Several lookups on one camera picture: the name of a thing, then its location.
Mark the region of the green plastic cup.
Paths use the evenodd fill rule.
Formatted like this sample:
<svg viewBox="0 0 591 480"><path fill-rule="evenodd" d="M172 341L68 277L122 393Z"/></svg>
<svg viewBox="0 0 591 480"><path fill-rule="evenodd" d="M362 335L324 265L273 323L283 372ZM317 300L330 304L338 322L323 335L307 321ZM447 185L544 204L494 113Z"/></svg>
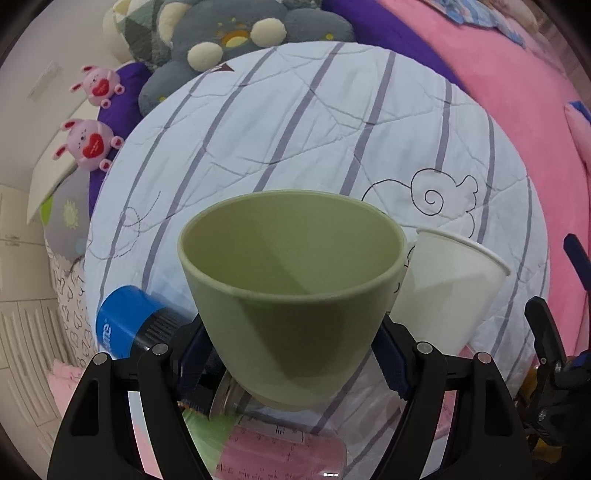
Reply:
<svg viewBox="0 0 591 480"><path fill-rule="evenodd" d="M375 206L276 190L197 214L178 257L225 367L264 405L302 410L352 377L394 302L407 239Z"/></svg>

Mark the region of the white paper cup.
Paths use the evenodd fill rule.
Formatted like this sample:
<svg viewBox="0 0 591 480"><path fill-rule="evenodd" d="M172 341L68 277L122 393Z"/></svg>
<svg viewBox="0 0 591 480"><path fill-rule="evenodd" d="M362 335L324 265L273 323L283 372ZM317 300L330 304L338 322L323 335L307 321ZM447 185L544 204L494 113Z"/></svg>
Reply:
<svg viewBox="0 0 591 480"><path fill-rule="evenodd" d="M464 236L420 228L390 312L417 341L459 354L494 303L509 265Z"/></svg>

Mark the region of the pink quilt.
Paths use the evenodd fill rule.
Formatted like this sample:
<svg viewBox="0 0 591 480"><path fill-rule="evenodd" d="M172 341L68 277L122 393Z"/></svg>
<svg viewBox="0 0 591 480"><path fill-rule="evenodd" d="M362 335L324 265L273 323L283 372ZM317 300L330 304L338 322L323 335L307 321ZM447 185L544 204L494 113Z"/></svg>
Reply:
<svg viewBox="0 0 591 480"><path fill-rule="evenodd" d="M61 417L64 416L83 373L84 370L80 367L62 363L57 359L53 361L47 381Z"/></svg>

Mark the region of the blue black CoolTowel can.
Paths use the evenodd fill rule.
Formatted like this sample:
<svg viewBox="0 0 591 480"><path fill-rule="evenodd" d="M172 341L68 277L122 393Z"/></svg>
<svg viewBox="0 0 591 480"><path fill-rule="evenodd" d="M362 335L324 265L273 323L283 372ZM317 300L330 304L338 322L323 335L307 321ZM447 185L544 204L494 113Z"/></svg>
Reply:
<svg viewBox="0 0 591 480"><path fill-rule="evenodd" d="M201 319L181 315L136 286L122 286L99 307L98 344L116 359L137 359L158 344L170 351L179 404L208 418L239 415L250 401L217 354Z"/></svg>

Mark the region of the pink plush with blue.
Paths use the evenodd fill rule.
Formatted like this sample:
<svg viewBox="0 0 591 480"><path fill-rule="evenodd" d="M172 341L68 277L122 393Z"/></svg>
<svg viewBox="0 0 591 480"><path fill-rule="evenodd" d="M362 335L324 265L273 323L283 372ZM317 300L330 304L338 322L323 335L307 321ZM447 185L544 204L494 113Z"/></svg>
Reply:
<svg viewBox="0 0 591 480"><path fill-rule="evenodd" d="M576 149L583 161L585 169L590 172L591 166L591 114L590 110L581 102L569 102L564 107L567 120Z"/></svg>

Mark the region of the green pink clear bottle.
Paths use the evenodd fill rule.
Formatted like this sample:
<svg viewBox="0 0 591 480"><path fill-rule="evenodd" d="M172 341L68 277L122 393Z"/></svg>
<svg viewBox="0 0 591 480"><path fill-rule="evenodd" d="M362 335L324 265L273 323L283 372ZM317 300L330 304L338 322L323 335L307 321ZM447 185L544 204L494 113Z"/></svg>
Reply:
<svg viewBox="0 0 591 480"><path fill-rule="evenodd" d="M254 419L192 410L182 414L205 467L214 479L341 479L348 452L341 439L318 436Z"/></svg>

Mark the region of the heart pattern white pillow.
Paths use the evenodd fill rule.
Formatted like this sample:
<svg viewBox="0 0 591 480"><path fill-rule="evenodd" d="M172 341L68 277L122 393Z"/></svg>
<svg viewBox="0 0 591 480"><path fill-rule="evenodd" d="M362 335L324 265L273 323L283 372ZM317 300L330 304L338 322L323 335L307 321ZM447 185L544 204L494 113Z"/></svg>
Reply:
<svg viewBox="0 0 591 480"><path fill-rule="evenodd" d="M72 352L72 365L85 368L97 353L96 341L86 305L84 257L74 261L54 253L45 242L58 311L67 344Z"/></svg>

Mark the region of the pink bed blanket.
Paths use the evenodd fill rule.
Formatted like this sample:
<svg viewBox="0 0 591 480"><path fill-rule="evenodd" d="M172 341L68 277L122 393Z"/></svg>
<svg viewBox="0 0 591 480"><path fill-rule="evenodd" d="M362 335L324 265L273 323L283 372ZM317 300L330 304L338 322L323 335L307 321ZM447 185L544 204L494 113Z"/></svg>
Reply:
<svg viewBox="0 0 591 480"><path fill-rule="evenodd" d="M423 1L384 7L426 41L452 68L516 147L537 190L550 241L549 306L568 354L588 342L587 295L563 240L590 239L587 171L564 108L578 99L570 80L529 49L493 29L459 25Z"/></svg>

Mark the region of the grey sun pattern pillow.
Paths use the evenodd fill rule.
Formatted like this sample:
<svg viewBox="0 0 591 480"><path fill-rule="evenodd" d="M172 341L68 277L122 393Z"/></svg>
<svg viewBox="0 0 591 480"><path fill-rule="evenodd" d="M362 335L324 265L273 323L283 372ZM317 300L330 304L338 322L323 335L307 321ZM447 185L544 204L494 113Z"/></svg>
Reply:
<svg viewBox="0 0 591 480"><path fill-rule="evenodd" d="M40 207L47 245L73 263L82 257L89 229L89 173L76 169Z"/></svg>

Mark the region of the blue cartoon pillow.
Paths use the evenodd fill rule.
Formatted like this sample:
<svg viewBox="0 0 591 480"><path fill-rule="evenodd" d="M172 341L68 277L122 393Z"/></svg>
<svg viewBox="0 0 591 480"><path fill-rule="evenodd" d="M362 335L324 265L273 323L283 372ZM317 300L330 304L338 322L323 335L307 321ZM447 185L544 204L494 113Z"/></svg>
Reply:
<svg viewBox="0 0 591 480"><path fill-rule="evenodd" d="M525 47L523 37L508 23L507 19L500 12L480 1L423 0L423 3L437 10L457 25L497 30L514 43Z"/></svg>

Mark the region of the striped light blue cushion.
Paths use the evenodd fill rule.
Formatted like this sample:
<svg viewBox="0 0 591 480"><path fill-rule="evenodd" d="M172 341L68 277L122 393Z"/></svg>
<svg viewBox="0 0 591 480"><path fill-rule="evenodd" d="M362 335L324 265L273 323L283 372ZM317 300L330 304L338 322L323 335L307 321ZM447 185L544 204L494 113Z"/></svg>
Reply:
<svg viewBox="0 0 591 480"><path fill-rule="evenodd" d="M87 308L134 285L193 303L176 253L201 210L257 190L342 193L419 228L465 236L510 276L469 342L511 392L533 357L527 300L548 290L544 215L526 166L469 95L404 55L354 43L286 44L191 80L127 137L91 217Z"/></svg>

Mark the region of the pink pig plush lower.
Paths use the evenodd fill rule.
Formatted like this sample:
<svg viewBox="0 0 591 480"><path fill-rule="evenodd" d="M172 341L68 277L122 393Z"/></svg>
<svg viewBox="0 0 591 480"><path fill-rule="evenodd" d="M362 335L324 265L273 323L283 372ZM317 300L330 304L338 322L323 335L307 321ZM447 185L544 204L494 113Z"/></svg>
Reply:
<svg viewBox="0 0 591 480"><path fill-rule="evenodd" d="M52 159L58 160L65 152L69 152L77 166L88 172L107 172L112 164L107 155L112 149L121 149L124 144L122 137L115 135L108 125L98 120L68 119L60 126L60 130L68 135Z"/></svg>

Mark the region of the pink pig plush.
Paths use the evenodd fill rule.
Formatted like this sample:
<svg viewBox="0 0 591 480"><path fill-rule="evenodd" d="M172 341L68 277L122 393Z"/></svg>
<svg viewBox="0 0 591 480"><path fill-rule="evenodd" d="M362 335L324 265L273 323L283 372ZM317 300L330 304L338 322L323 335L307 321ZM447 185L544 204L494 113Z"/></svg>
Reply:
<svg viewBox="0 0 591 480"><path fill-rule="evenodd" d="M69 91L74 93L83 90L87 101L95 107L108 109L111 106L111 98L125 92L119 74L112 69L85 65L81 67L81 72L84 78L73 84Z"/></svg>
<svg viewBox="0 0 591 480"><path fill-rule="evenodd" d="M60 130L68 135L52 159L58 160L65 152L69 152L77 166L88 172L107 172L112 164L107 155L112 149L121 149L124 144L122 137L115 135L108 125L98 120L68 119L60 126Z"/></svg>

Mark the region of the pink pig plush upper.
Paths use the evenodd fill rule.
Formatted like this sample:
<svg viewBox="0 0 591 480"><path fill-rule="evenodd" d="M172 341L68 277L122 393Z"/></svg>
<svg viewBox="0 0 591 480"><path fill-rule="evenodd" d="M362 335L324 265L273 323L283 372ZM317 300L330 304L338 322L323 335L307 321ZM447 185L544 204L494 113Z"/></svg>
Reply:
<svg viewBox="0 0 591 480"><path fill-rule="evenodd" d="M81 72L84 78L73 84L69 91L74 93L83 90L87 101L95 107L108 109L111 106L111 98L125 92L119 74L112 69L85 65L81 67Z"/></svg>

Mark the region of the grey bear plush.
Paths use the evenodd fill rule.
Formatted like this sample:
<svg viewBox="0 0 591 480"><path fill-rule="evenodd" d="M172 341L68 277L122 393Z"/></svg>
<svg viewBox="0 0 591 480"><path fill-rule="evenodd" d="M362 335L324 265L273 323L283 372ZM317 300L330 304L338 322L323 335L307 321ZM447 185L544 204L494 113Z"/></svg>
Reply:
<svg viewBox="0 0 591 480"><path fill-rule="evenodd" d="M165 1L156 17L170 59L144 84L138 106L149 114L182 85L229 60L285 43L356 40L353 25L320 1Z"/></svg>

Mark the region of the triangle pattern pillow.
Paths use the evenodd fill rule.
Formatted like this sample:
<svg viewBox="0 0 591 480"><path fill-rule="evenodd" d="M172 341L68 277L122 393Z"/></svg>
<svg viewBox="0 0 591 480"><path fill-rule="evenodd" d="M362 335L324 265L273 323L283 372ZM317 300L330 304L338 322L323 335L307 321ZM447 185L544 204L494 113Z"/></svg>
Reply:
<svg viewBox="0 0 591 480"><path fill-rule="evenodd" d="M169 46L158 33L159 16L167 1L117 1L103 18L103 38L121 63L145 64L150 70L166 64Z"/></svg>

